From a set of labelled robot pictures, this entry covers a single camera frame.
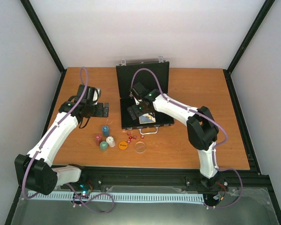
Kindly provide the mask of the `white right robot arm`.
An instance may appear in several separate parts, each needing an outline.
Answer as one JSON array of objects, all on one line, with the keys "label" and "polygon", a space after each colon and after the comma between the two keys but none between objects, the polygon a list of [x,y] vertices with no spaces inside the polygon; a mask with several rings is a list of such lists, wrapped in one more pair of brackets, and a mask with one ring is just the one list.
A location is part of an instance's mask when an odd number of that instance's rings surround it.
[{"label": "white right robot arm", "polygon": [[214,149],[219,133],[213,123],[213,117],[206,107],[195,108],[182,104],[159,90],[153,91],[130,89],[130,97],[135,104],[128,108],[130,114],[141,116],[146,113],[164,113],[184,124],[188,140],[197,149],[200,161],[201,185],[210,189],[216,183],[217,165]]}]

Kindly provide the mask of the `blue playing card deck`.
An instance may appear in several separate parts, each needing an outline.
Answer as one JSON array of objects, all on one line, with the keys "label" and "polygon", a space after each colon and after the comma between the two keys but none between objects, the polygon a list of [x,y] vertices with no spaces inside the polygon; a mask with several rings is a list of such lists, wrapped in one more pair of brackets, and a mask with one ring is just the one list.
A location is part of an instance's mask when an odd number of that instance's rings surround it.
[{"label": "blue playing card deck", "polygon": [[151,123],[155,123],[156,119],[155,119],[155,115],[154,113],[146,113],[143,114],[139,117],[139,123],[140,124],[151,124]]}]

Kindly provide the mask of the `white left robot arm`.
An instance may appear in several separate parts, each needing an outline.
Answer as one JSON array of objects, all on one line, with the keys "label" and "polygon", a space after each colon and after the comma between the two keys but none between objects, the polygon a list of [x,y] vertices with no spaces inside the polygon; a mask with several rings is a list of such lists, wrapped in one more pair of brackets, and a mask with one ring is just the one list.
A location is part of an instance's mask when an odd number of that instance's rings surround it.
[{"label": "white left robot arm", "polygon": [[25,198],[28,198],[26,189],[48,195],[55,187],[66,183],[79,189],[87,186],[88,177],[80,166],[53,168],[52,164],[63,142],[84,118],[106,118],[108,113],[108,103],[76,105],[66,101],[61,105],[55,121],[42,139],[26,155],[19,154],[15,159],[17,180]]}]

